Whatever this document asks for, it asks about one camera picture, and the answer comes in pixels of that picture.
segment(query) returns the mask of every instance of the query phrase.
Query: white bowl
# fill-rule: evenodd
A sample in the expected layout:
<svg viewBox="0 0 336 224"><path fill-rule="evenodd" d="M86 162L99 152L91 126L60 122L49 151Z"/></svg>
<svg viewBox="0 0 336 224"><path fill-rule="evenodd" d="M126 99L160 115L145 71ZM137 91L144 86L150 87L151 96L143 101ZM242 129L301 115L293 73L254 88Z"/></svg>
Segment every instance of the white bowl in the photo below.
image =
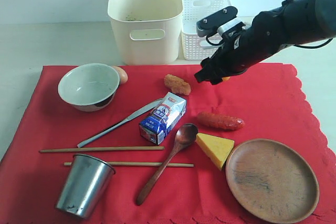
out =
<svg viewBox="0 0 336 224"><path fill-rule="evenodd" d="M119 82L119 74L113 67L91 63L66 73L58 84L58 94L76 109L92 112L110 104Z"/></svg>

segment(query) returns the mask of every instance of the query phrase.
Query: white plastic bin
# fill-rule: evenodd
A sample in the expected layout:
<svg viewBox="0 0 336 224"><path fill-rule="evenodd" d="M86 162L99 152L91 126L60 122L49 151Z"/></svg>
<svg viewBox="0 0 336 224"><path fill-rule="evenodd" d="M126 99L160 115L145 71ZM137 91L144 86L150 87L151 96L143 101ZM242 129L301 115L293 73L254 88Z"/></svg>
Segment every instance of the white plastic bin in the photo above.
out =
<svg viewBox="0 0 336 224"><path fill-rule="evenodd" d="M183 27L182 47L186 60L203 60L210 57L217 47L210 45L205 37L197 35L196 23L227 6L229 0L182 0L183 1ZM222 38L219 34L211 37L212 42L219 42Z"/></svg>
<svg viewBox="0 0 336 224"><path fill-rule="evenodd" d="M177 59L182 0L109 0L108 15L127 65L163 65Z"/></svg>

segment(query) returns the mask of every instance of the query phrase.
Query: knife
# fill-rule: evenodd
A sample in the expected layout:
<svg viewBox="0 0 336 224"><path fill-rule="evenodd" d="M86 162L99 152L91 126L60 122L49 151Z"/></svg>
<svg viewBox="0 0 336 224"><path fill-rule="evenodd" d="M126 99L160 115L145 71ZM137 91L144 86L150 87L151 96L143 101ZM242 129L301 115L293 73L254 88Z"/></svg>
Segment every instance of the knife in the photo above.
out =
<svg viewBox="0 0 336 224"><path fill-rule="evenodd" d="M106 129L103 130L102 132L100 132L100 133L98 133L98 134L96 134L96 135L94 135L94 136L92 136L92 137L90 137L90 138L88 138L88 139L86 139L86 140L80 142L80 143L77 145L77 147L78 147L78 148L81 148L81 147L83 147L83 146L85 146L85 145L87 145L87 144L93 142L94 140L100 138L101 136L104 136L105 134L107 134L107 133L113 131L115 128L121 126L122 124L127 123L127 122L133 120L134 118L137 118L139 115L142 115L143 113L145 113L145 112L147 112L147 111L153 109L153 108L156 107L157 105L159 105L161 101L162 101L162 98L161 98L161 99L157 99L157 100L155 100L155 101L153 101L153 102L151 102L151 103L145 105L144 107L142 107L142 108L138 109L137 111L133 112L131 115L129 115L127 118L125 118L125 119L122 120L121 122L119 122L119 123L117 123L117 124L114 124L114 125L112 125L112 126L106 128Z"/></svg>

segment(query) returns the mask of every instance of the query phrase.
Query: metal cup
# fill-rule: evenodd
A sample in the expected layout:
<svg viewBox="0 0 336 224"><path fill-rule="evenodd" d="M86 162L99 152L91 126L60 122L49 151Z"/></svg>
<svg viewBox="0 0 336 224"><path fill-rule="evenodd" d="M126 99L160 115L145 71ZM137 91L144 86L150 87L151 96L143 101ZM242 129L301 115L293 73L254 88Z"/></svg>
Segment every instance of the metal cup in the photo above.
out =
<svg viewBox="0 0 336 224"><path fill-rule="evenodd" d="M56 208L87 219L106 189L114 168L86 154L75 154Z"/></svg>

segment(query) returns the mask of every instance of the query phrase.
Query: plate rim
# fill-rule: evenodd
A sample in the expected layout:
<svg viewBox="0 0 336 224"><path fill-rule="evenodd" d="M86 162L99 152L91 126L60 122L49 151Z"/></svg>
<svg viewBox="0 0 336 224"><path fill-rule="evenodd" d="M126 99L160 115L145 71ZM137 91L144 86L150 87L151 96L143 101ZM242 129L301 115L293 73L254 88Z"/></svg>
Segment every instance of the plate rim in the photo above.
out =
<svg viewBox="0 0 336 224"><path fill-rule="evenodd" d="M296 219L293 219L291 221L282 221L282 222L273 222L267 218L262 218L258 215L256 215L254 212L250 211L246 206L244 206L245 204L241 201L241 200L238 200L236 194L234 193L234 190L232 190L231 188L231 184L229 182L229 177L228 177L228 167L229 167L229 162L231 161L232 157L235 155L235 153L237 153L237 150L239 148L241 148L243 145L246 145L246 144L249 144L249 143L252 143L252 142L261 142L261 141L266 141L266 142L272 142L272 143L275 143L275 144L278 144L278 145L282 145L283 147L289 149L290 151L292 151L294 154L296 154L305 164L306 166L308 167L310 173L313 175L313 180L315 182L315 185L316 185L316 198L314 200L314 204L312 205L312 207L310 208L310 211L308 211L306 214L304 214L301 218L296 218ZM226 181L227 181L227 184L229 186L229 189L231 191L231 193L233 194L233 196L235 197L235 199L239 202L239 204L245 209L247 210L250 214L258 217L259 219L261 220L265 220L265 221L268 221L268 222L271 222L271 223L277 223L277 224L293 224L293 223L298 223L300 221L303 221L305 220L306 218L308 218L313 212L314 210L316 209L317 205L318 205L318 202L319 202L319 199L320 199L320 186L319 186L319 182L318 182L318 179L315 175L315 172L313 171L313 169L311 168L311 166L308 164L308 162L298 153L296 152L293 148L289 147L288 145L282 143L282 142L279 142L279 141L275 141L275 140L272 140L272 139L268 139L268 138L253 138L253 139L250 139L250 140L247 140L237 146L234 147L234 149L230 152L229 156L227 157L227 160L226 160L226 165L225 165L225 177L226 177Z"/></svg>

